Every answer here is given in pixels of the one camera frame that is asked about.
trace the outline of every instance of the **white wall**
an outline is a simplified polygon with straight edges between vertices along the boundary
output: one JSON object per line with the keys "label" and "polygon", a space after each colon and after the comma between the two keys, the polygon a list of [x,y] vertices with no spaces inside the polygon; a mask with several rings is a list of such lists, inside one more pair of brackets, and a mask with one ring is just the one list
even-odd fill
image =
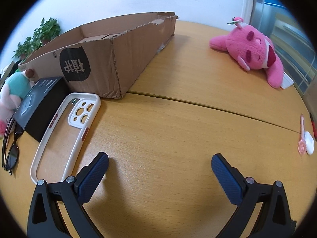
{"label": "white wall", "polygon": [[10,64],[18,42],[32,36],[45,17],[57,18],[62,31],[108,17],[150,11],[174,11],[180,20],[230,30],[232,17],[248,23],[253,0],[39,0],[22,18],[0,55],[0,69]]}

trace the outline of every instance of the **eyeglasses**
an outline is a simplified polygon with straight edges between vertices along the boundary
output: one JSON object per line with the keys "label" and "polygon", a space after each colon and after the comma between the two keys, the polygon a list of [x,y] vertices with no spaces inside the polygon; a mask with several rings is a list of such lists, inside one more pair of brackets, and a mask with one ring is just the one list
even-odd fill
{"label": "eyeglasses", "polygon": [[[6,145],[9,139],[10,130],[13,127],[13,124],[15,123],[14,132],[13,132],[13,143],[9,149],[8,156],[6,156],[5,150]],[[23,134],[23,129],[18,125],[18,123],[14,119],[10,119],[6,132],[4,134],[3,138],[3,144],[2,144],[2,167],[12,175],[12,169],[15,167],[19,154],[20,149],[18,145],[16,144],[17,140],[21,135]]]}

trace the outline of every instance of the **wooden table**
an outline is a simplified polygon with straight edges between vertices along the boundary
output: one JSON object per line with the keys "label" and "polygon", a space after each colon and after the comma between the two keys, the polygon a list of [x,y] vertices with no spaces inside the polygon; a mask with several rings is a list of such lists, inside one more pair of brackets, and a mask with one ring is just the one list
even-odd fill
{"label": "wooden table", "polygon": [[310,118],[295,88],[273,89],[263,71],[246,72],[228,53],[209,48],[209,39],[228,32],[177,21],[175,36],[146,67],[133,93],[172,98],[237,113],[300,132]]}
{"label": "wooden table", "polygon": [[[73,174],[99,151],[109,155],[106,178],[84,205],[105,237],[215,237],[235,206],[211,170],[212,155],[222,153],[258,182],[281,180],[291,216],[301,220],[316,191],[317,157],[300,156],[297,141],[296,132],[272,124],[127,94],[120,101],[102,100]],[[26,230],[35,187],[29,171],[38,143],[25,133],[19,146],[19,165],[14,176],[0,171],[0,190]]]}
{"label": "wooden table", "polygon": [[[99,151],[109,155],[106,177],[84,204],[105,237],[215,237],[235,210],[211,170],[215,153],[258,182],[282,181],[294,220],[301,221],[315,195],[316,153],[297,152],[299,115],[307,116],[307,110],[296,90],[274,90],[261,72],[243,72],[205,42],[224,31],[197,26],[177,23],[175,38],[132,87],[141,94],[102,100],[73,174]],[[13,176],[0,171],[0,192],[26,231],[35,188],[30,166],[38,142],[25,133],[18,145],[18,166]],[[71,234],[78,237],[59,205]],[[255,219],[256,214],[242,237]]]}

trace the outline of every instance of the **transparent pink spoon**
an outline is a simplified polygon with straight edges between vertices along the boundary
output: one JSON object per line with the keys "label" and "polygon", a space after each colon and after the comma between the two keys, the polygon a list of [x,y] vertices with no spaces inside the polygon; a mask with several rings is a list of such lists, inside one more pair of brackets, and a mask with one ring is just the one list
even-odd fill
{"label": "transparent pink spoon", "polygon": [[303,155],[306,152],[306,141],[305,141],[305,131],[304,131],[304,116],[301,115],[301,139],[298,142],[298,152]]}

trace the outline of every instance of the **blue textured pad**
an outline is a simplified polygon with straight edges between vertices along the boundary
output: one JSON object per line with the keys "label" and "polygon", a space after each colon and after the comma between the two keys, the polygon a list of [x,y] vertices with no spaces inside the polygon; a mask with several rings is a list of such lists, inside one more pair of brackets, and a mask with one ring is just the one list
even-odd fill
{"label": "blue textured pad", "polygon": [[241,187],[217,155],[211,159],[211,168],[230,203],[239,206],[242,202]]}
{"label": "blue textured pad", "polygon": [[93,193],[95,192],[98,184],[105,175],[109,166],[109,158],[104,153],[100,159],[91,168],[90,172],[86,175],[85,179],[81,182],[78,187],[77,200],[80,204],[89,202]]}

